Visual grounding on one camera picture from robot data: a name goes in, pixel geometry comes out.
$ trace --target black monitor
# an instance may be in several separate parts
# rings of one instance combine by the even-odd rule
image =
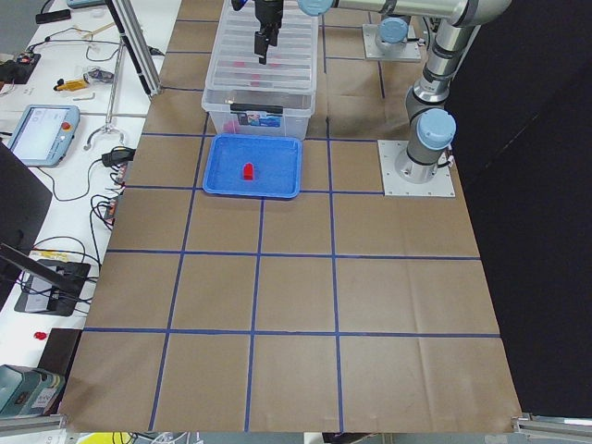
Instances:
[[[51,200],[52,193],[45,185],[0,142],[0,310],[21,271],[31,277],[23,285],[15,310],[68,316],[78,303],[88,264],[34,261],[28,256]],[[36,278],[47,284],[44,291],[28,290]],[[46,298],[43,309],[28,308],[34,296]]]

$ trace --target cardboard table surface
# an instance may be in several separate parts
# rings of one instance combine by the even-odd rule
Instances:
[[[366,62],[363,12],[319,28],[291,201],[204,193],[221,2],[184,0],[61,413],[81,431],[502,432],[520,414],[456,172],[382,195],[423,65]]]

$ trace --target white desk surface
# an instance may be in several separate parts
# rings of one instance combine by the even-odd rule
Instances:
[[[168,42],[179,12],[180,0],[132,0],[138,21],[142,26],[144,39],[148,45],[160,49],[163,53],[167,50]],[[66,8],[66,0],[55,0],[51,10]],[[102,11],[101,17],[94,17],[93,11]],[[106,6],[96,8],[84,8],[72,10],[70,20],[58,21],[41,25],[35,32],[30,44],[42,42],[43,39],[54,32],[65,30],[69,27],[78,27],[83,30],[94,31],[113,20]],[[69,31],[55,36],[56,39],[79,39],[83,33]],[[94,40],[118,42],[117,28],[111,27],[100,32]],[[58,79],[74,80],[81,77],[84,69],[97,66],[113,72],[115,60],[106,62],[91,62],[86,59],[86,43],[46,43],[35,48],[35,52],[41,54],[38,67],[33,71],[31,78],[25,85],[15,85],[14,90],[6,96],[0,96],[0,109],[5,111],[24,111],[31,103],[40,105],[76,105],[82,114],[104,114],[107,111],[111,85],[92,85],[89,88],[75,92],[56,92],[54,86]],[[90,57],[103,59],[109,57],[117,47],[114,44],[95,43],[90,51]],[[164,58],[154,56],[153,61],[160,72]],[[74,101],[74,98],[89,97],[95,93],[92,100]],[[117,86],[117,98],[113,113],[123,116],[146,116],[150,100],[146,96],[138,79],[130,55],[124,55],[119,84]]]
[[[16,126],[20,113],[0,112],[0,128],[12,130]],[[114,117],[114,124],[125,129],[129,134],[127,146],[135,148],[138,145],[144,119],[138,117]],[[84,151],[84,145],[88,135],[105,123],[102,116],[81,116],[80,124],[76,131],[74,142],[70,145],[68,153],[62,162],[53,168],[44,170],[55,179],[55,187],[58,197],[67,199],[82,194],[86,190],[86,178],[89,165],[101,154],[109,152],[117,145],[117,137],[104,135],[96,137],[93,147]],[[39,173],[36,168],[32,171],[51,190],[51,181],[48,177]],[[113,187],[109,178],[110,168],[97,165],[91,174],[91,190],[87,197],[69,203],[61,203],[55,199],[52,201],[49,212],[43,224],[37,240],[46,239],[52,236],[72,236],[80,239],[86,247],[86,252],[95,256],[89,213],[91,211],[90,198],[96,193],[114,195],[105,191],[105,188]],[[103,226],[100,220],[93,220],[94,232],[99,246],[100,256],[105,254],[106,245],[109,241],[110,232]],[[71,250],[79,252],[79,244],[73,240],[51,240],[40,248],[58,250]],[[80,256],[69,255],[68,260],[78,262]],[[98,276],[98,267],[92,264],[89,276]],[[94,285],[87,283],[82,290],[81,298],[87,299],[93,296]],[[42,331],[49,333],[52,327],[62,328],[83,328],[86,316],[74,312],[70,317],[51,316],[48,314],[25,314],[13,310],[20,295],[18,286],[10,293],[8,300],[0,312],[0,364],[36,366],[45,346],[45,340],[34,338],[34,333]],[[79,310],[88,310],[88,305],[79,303],[76,307]]]

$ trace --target blue joint cap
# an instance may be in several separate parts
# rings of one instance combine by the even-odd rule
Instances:
[[[298,6],[307,16],[321,16],[332,6],[334,0],[298,0]]]
[[[455,133],[454,117],[440,108],[425,111],[417,122],[419,141],[433,151],[443,150],[450,145]]]
[[[378,32],[383,42],[400,43],[407,38],[409,25],[402,18],[388,17],[380,22]]]

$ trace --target clear plastic container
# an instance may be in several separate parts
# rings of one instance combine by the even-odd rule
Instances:
[[[253,52],[254,2],[234,11],[225,1],[205,79],[202,107],[218,133],[304,139],[315,112],[318,19],[284,1],[277,47],[267,65]]]

